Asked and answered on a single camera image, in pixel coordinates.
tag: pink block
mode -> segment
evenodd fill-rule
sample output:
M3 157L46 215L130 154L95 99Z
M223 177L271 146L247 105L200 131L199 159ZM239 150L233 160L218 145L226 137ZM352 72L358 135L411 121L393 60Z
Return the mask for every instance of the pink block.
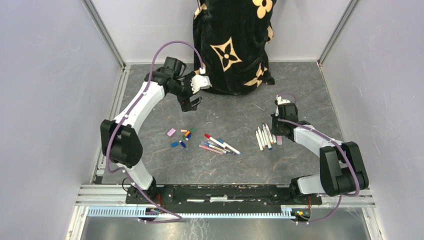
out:
M169 130L169 132L167 133L167 135L171 137L175 132L176 132L176 130L173 129L173 128L171 128L171 130Z

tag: white wall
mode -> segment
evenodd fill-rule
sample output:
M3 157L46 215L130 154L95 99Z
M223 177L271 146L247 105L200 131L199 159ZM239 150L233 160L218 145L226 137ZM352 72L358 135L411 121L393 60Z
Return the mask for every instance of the white wall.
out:
M127 63L150 63L156 50L172 40L193 42L196 0L93 0ZM271 61L317 60L349 0L277 0L271 19L274 39L267 46ZM173 56L193 62L186 46L163 50L159 62Z
M388 240L423 239L424 1L361 1L323 64Z
M120 67L80 0L3 1L0 33L0 239L64 239Z

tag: black blanket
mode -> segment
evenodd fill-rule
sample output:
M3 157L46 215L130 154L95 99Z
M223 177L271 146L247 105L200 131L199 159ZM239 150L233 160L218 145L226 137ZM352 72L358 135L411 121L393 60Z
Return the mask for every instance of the black blanket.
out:
M273 38L276 0L198 0L193 19L199 51L216 94L245 95L261 83L275 84L265 45ZM194 69L200 61L194 54Z

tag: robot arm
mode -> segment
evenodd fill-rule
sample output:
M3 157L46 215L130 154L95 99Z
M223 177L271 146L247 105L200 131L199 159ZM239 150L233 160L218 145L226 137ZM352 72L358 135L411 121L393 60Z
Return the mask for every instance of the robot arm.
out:
M110 160L119 167L125 168L134 182L147 192L149 192L151 186L156 186L156 184L154 184L155 179L146 170L143 162L140 161L143 155L143 146L137 135L146 117L167 93L177 96L183 112L195 111L202 98L199 97L190 101L190 97L201 89L207 89L211 86L207 76L198 75L194 72L182 76L182 66L185 66L182 61L167 57L164 66L153 72L147 92L144 92L144 89L146 89L148 83L144 82L137 95L119 115L112 121L105 119L100 125L101 148L103 155L106 156L112 132L117 127L117 123L124 118L124 122L113 139ZM134 105L141 95L144 96Z
M361 190L369 185L367 172L359 150L354 142L332 139L315 130L307 121L299 121L298 108L289 100L276 97L277 108L272 117L272 134L285 136L305 146L319 157L319 174L294 178L290 187L294 195L326 193L329 196L342 195L356 190L354 178L348 167L341 168L346 160L352 165ZM337 144L347 157L340 153Z

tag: red marker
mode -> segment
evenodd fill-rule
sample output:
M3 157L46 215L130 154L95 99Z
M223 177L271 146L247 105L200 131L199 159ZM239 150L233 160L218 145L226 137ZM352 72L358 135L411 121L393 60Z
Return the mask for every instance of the red marker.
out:
M207 139L211 140L212 142L218 144L218 146L222 147L222 148L226 148L224 144L220 143L218 140L216 140L215 138L211 137L209 134L204 134L205 137L207 137Z

